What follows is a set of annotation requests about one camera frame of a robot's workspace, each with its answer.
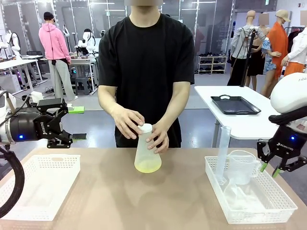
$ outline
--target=dark hair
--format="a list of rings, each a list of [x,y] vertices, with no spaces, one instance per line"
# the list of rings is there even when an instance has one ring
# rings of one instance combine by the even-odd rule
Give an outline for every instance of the dark hair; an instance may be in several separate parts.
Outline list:
[[[53,14],[50,13],[50,12],[45,12],[45,13],[44,13],[44,20],[45,20],[45,21],[50,21],[51,19],[54,19]]]

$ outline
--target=gray pants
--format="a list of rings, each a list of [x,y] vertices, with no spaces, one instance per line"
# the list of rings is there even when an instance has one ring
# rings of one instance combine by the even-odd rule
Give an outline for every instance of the gray pants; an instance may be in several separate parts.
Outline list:
[[[52,65],[52,61],[49,60],[49,68],[50,68],[50,75],[53,82],[53,88],[56,95],[56,98],[62,98],[63,89],[61,80],[63,82],[63,86],[65,89],[65,93],[68,100],[73,100],[75,98],[75,94],[72,90],[71,86],[71,77],[69,74],[68,66],[64,61],[57,60],[56,65]]]

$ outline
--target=yellow liquid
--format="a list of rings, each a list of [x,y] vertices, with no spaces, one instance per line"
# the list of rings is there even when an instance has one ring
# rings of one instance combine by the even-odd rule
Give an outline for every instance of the yellow liquid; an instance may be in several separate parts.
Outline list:
[[[162,165],[162,162],[145,160],[139,164],[135,164],[135,168],[142,173],[153,173],[157,171]]]

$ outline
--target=pink hoodie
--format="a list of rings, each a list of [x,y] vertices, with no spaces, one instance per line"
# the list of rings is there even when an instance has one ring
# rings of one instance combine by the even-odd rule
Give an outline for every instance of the pink hoodie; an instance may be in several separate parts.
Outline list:
[[[71,61],[64,35],[55,25],[44,23],[39,29],[38,35],[48,60],[66,58],[68,62]]]

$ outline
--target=black tray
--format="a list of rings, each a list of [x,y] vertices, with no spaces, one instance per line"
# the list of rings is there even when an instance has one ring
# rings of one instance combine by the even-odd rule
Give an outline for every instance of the black tray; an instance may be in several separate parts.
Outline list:
[[[256,106],[245,100],[243,97],[232,97],[221,95],[211,97],[216,106],[227,115],[255,115],[261,112]]]

